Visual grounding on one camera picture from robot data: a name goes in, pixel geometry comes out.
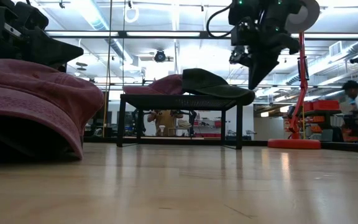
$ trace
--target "shelf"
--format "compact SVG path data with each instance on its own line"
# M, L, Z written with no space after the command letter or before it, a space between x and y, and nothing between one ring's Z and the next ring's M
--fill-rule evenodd
M206 128L211 128L211 129L220 128L220 127L215 127L215 126L198 126L198 125L194 125L193 127L195 127L195 128L203 128L203 127L206 127Z
M326 114L330 114L330 115L335 115L335 114L340 114L342 113L342 111L340 110L332 110L332 111L307 111L305 112L305 116L312 116L312 115L326 115Z
M198 122L216 122L216 121L221 121L221 120L216 120L216 121L214 121L214 120L210 120L210 119L207 119L207 120L195 120L195 121L198 121Z

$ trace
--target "table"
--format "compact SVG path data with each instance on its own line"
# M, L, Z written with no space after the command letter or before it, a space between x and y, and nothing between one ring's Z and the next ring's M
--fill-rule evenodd
M122 147L124 141L124 119L126 103L139 109L138 118L143 118L144 110L211 110L222 112L222 128L220 145L226 142L226 111L237 106L236 123L236 149L242 149L242 107L249 105L254 99L249 101L224 99L215 96L196 96L196 95L121 95L119 118L118 118L118 137L117 146ZM137 127L140 128L142 120L137 120ZM140 143L142 132L137 133L137 143Z
M306 116L324 116L324 122L318 122L318 126L323 130L321 141L343 142L342 132L331 125L331 116L342 113L341 110L315 110L305 112Z

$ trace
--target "white wall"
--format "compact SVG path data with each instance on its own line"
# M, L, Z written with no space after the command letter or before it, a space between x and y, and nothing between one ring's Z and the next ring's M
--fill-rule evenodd
M285 139L283 118L255 118L254 130L256 141L267 141L269 139Z
M133 112L135 108L129 104L126 105L126 111ZM117 112L119 111L119 102L109 102L109 111L112 111L112 124L117 123ZM231 108L226 112L226 121L230 121L226 123L226 132L228 130L236 131L236 121L237 121L237 107ZM221 116L220 111L209 111L209 112L200 112L201 117L207 118L216 118ZM183 119L188 121L188 116L185 116ZM147 116L144 116L144 125L146 128L146 136L155 135L155 123L147 122ZM242 110L242 132L246 133L247 130L254 130L254 107L252 105L244 106Z

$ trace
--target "fluorescent light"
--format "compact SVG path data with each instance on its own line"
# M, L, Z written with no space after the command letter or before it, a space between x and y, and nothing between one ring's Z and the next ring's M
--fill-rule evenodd
M71 3L75 9L84 17L84 19L96 30L109 27L98 10L98 7L92 0L73 0Z
M199 37L199 32L127 32L130 37Z
M110 32L112 37L118 36L118 32ZM69 37L69 36L80 36L80 37L109 37L108 31L47 31L49 36L54 37Z
M283 101L283 100L286 100L286 99L287 99L286 96L280 96L280 97L276 98L274 102L279 102L279 101Z
M269 116L269 112L261 113L260 116L263 118L267 118Z
M280 112L286 113L286 112L288 112L289 109L290 109L290 106L284 106L284 107L280 108Z
M277 88L283 88L284 90L289 89L289 88L299 88L298 86L291 86L291 85L280 85L277 86Z
M305 34L305 38L346 39L358 38L358 34Z
M326 80L326 81L324 81L324 82L320 83L319 85L328 85L328 84L332 84L332 83L334 83L334 82L336 82L336 81L338 81L338 80L341 80L341 79L342 79L342 77L341 77L341 76L334 77L334 78L330 78L329 80Z
M341 90L341 91L335 91L335 92L333 92L333 93L327 94L326 96L334 96L334 95L337 95L337 94L340 93L340 92L343 92L343 90Z
M317 88L342 88L342 87L341 86L321 86L321 84L320 84L317 86Z
M315 100L320 97L321 96L307 96L307 97L305 97L304 101L311 101L311 100Z

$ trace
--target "ceiling pipe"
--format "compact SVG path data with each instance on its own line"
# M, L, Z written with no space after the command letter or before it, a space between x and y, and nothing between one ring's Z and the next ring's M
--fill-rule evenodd
M349 72L349 73L340 75L340 76L338 76L338 77L334 77L334 78L332 78L332 79L335 79L335 82L336 82L336 81L338 81L338 80L341 80L341 79L343 79L343 78L347 78L347 77L352 76L352 75L355 75L355 74L357 74L357 73L358 73L358 69L357 69L357 70L354 70L354 71L352 71L352 72ZM333 90L333 89L318 89L318 90L313 90L313 89L311 89L311 92L309 92L308 94L309 94L309 95L315 95L315 96L325 96L325 95L327 95L327 94L329 94L329 93L336 92L336 91L338 91L338 94L341 94L341 92L339 92L339 90L340 90L340 89L334 89L334 90ZM287 98L288 98L288 99L293 99L293 98L295 98L295 97L298 96L298 95L299 95L299 91L294 91L293 93L288 94Z
M94 0L74 0L72 4L75 5L77 10L81 13L84 19L91 25L95 30L109 30L109 26L106 22L106 19L100 13L100 10ZM117 39L111 39L110 47L115 51L117 56L123 60L125 63L132 64L132 56L124 50L122 45L118 42Z
M350 59L350 58L356 56L356 54L358 54L358 43L355 43L352 45L349 45L349 42L345 42L345 43L347 43L347 46L342 45L342 48L346 49L343 57L337 58L334 61L329 61L331 56L329 55L329 52L327 52L324 55L322 55L321 57L316 58L315 60L308 63L309 76L312 76L318 72L322 72L323 70L331 67L330 64L333 64L334 62L337 62L339 60ZM328 67L321 66L322 63L328 63ZM292 85L295 82L299 81L298 71L294 71L294 72L290 73L288 76L289 77L287 78L287 81L285 82L287 85Z
M43 15L47 16L49 20L53 21L53 22L54 22L55 24L57 24L61 29L63 29L63 30L66 29L66 27L64 27L60 22L58 22L58 20L57 20L53 15L51 15L51 13L49 13L47 7L42 7L42 5L45 4L45 2L43 2L42 5L41 5L41 4L40 4L38 1L36 1L36 0L31 0L31 1L32 1L32 3L33 3L32 6L33 6L33 7L36 7ZM81 47L82 49L85 49L89 54L93 55L95 58L97 58L97 59L99 60L99 57L96 56L95 53L93 53L93 52L92 52L89 48L87 48L85 45L81 44L81 39L80 39L79 42L78 42L78 46ZM99 62L100 62L101 65L103 65L104 67L107 68L107 66L106 66L104 63L102 63L101 60L99 60ZM75 70L77 69L76 67L74 67L74 66L72 66L72 65L70 65L70 64L67 64L67 65L70 66L72 69L75 69Z
M345 52L343 53L342 57L331 57L329 52L327 52L324 55L308 62L309 76L312 76L316 73L322 72L325 69L332 67L333 65L335 65L334 62L338 62L342 59L347 60L356 56L358 54L358 42L355 44L353 44L353 42L351 41L343 42L342 49L345 49ZM295 82L299 81L298 77L299 73L296 69L295 71L288 74L286 79L282 80L280 83L278 83L278 85L292 85ZM271 95L278 90L279 88L269 88L264 90L262 93L259 93L258 96Z

